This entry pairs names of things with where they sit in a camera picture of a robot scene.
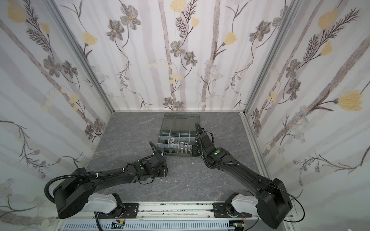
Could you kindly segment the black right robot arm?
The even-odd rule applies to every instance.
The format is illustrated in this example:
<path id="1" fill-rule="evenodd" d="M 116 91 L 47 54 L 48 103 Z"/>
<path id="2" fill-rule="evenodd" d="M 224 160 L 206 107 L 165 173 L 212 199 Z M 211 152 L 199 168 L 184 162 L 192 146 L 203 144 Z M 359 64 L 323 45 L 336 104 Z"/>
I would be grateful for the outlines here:
<path id="1" fill-rule="evenodd" d="M 225 200 L 225 212 L 232 217 L 239 214 L 257 215 L 267 226 L 277 229 L 293 207 L 284 183 L 252 171 L 224 148 L 215 147 L 213 135 L 209 136 L 199 123 L 195 124 L 195 129 L 199 153 L 205 165 L 229 174 L 250 189 L 254 196 L 232 194 Z"/>

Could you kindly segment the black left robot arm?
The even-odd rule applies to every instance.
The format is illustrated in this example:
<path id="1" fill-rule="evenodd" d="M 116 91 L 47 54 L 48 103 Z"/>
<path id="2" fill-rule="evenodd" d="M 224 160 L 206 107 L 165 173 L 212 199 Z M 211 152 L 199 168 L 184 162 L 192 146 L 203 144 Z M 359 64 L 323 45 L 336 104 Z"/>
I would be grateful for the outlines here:
<path id="1" fill-rule="evenodd" d="M 149 143 L 152 155 L 124 167 L 108 171 L 87 171 L 78 168 L 69 175 L 48 181 L 44 187 L 46 198 L 56 205 L 59 218 L 70 218 L 88 204 L 97 191 L 122 184 L 142 183 L 148 179 L 165 178 L 168 173 L 166 159 L 156 145 Z"/>

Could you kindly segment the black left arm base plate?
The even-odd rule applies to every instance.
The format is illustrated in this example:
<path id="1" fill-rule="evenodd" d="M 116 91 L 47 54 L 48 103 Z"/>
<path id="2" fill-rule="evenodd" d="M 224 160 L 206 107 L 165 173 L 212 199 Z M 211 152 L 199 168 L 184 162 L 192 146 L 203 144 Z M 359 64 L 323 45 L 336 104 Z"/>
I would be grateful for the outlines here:
<path id="1" fill-rule="evenodd" d="M 104 214 L 98 212 L 98 218 L 136 218 L 139 211 L 138 203 L 118 204 L 111 212 Z"/>

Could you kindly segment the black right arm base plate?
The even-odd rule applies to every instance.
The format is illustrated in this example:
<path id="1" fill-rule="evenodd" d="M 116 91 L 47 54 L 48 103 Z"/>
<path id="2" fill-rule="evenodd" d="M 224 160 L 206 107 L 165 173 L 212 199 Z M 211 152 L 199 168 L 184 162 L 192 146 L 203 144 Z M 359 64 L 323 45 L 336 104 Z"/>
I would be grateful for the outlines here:
<path id="1" fill-rule="evenodd" d="M 213 213 L 215 218 L 252 218 L 252 214 L 239 213 L 225 202 L 213 203 Z"/>

